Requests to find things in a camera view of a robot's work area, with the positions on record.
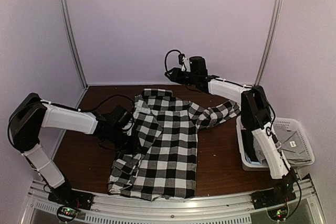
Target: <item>checkered shirt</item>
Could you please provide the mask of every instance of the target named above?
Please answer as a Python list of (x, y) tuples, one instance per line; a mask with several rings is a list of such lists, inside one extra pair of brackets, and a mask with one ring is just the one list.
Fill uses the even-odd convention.
[(144, 89), (135, 97), (135, 126), (142, 153), (116, 157), (109, 194), (155, 200), (195, 195), (197, 131), (223, 123), (240, 112), (228, 101), (204, 109), (161, 89)]

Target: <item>gray cloth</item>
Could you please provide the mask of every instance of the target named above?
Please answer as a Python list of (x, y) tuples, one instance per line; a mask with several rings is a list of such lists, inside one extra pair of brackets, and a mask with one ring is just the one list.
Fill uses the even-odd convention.
[[(296, 131), (287, 131), (284, 126), (274, 125), (274, 131), (277, 134), (278, 140), (281, 143), (283, 154), (285, 155), (288, 163), (293, 166), (301, 166), (311, 162), (303, 142)], [(261, 149), (260, 144), (254, 138), (253, 147), (256, 152), (257, 159), (260, 163), (266, 164), (266, 158)]]

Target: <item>brown wooden surface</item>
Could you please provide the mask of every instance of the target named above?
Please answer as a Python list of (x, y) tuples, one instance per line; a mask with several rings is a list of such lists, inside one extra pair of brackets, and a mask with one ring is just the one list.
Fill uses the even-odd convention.
[[(216, 106), (225, 99), (214, 95), (189, 91), (184, 86), (104, 86), (90, 87), (81, 109), (91, 109), (110, 95), (119, 93), (134, 99), (144, 88), (172, 90), (174, 96), (191, 100), (203, 107)], [(104, 104), (99, 113), (111, 111), (117, 104), (131, 109), (129, 101), (114, 98)], [(94, 136), (78, 132), (66, 132), (55, 156), (56, 165), (65, 173), (73, 188), (107, 192), (107, 181), (114, 159), (113, 150), (104, 150)], [(240, 159), (236, 120), (232, 119), (212, 129), (198, 134), (198, 154), (196, 172), (196, 195), (224, 195), (250, 190), (266, 189), (274, 184), (269, 172), (246, 172)]]

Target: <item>laundry basket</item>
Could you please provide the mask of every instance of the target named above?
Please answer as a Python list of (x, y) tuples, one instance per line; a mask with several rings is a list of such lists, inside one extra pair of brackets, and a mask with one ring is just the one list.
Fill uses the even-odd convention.
[[(305, 147), (305, 150), (308, 154), (308, 156), (311, 158), (311, 162), (306, 163), (302, 166), (311, 165), (315, 162), (315, 157), (313, 154), (313, 150), (310, 146), (310, 143), (308, 141), (307, 135), (305, 134), (305, 131), (303, 130), (301, 124), (295, 120), (290, 118), (275, 118), (274, 125), (277, 126), (285, 126), (288, 131), (296, 131), (298, 135), (300, 136), (300, 139)], [(240, 116), (237, 118), (237, 136), (238, 136), (238, 144), (239, 144), (239, 152), (241, 156), (241, 161), (243, 163), (243, 169), (244, 170), (269, 170), (267, 164), (261, 164), (259, 162), (251, 162), (249, 161), (243, 146), (243, 138), (242, 138), (242, 132), (241, 130), (244, 129)]]

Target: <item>lavender wall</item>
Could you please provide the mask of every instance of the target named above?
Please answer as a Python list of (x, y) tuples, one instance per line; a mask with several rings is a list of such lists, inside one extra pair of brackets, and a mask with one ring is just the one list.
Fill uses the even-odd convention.
[(336, 0), (284, 0), (262, 83), (278, 116), (306, 128), (327, 223), (336, 206)]
[[(9, 115), (30, 92), (75, 105), (82, 90), (59, 0), (0, 0), (0, 223), (17, 223), (33, 171), (8, 143)], [(51, 153), (59, 130), (40, 139)]]
[(163, 59), (173, 48), (204, 56), (212, 74), (252, 83), (273, 2), (68, 0), (89, 84), (166, 83)]

